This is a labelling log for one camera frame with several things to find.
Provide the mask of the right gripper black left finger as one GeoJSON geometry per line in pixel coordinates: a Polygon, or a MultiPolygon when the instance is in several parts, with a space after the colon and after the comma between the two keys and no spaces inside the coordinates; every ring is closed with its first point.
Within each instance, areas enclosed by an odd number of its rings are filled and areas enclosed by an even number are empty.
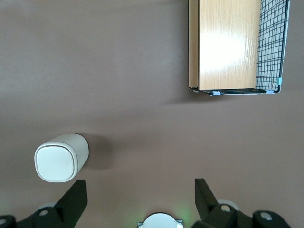
{"type": "Polygon", "coordinates": [[[18,228],[74,228],[87,207],[85,180],[77,180],[52,207],[44,207],[16,223],[18,228]]]}

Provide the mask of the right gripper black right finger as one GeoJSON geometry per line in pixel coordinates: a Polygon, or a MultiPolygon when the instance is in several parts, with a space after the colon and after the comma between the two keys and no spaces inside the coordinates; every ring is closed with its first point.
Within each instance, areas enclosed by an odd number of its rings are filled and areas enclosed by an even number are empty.
{"type": "Polygon", "coordinates": [[[195,179],[195,205],[200,221],[195,228],[246,228],[247,216],[229,204],[220,204],[205,179],[195,179]]]}

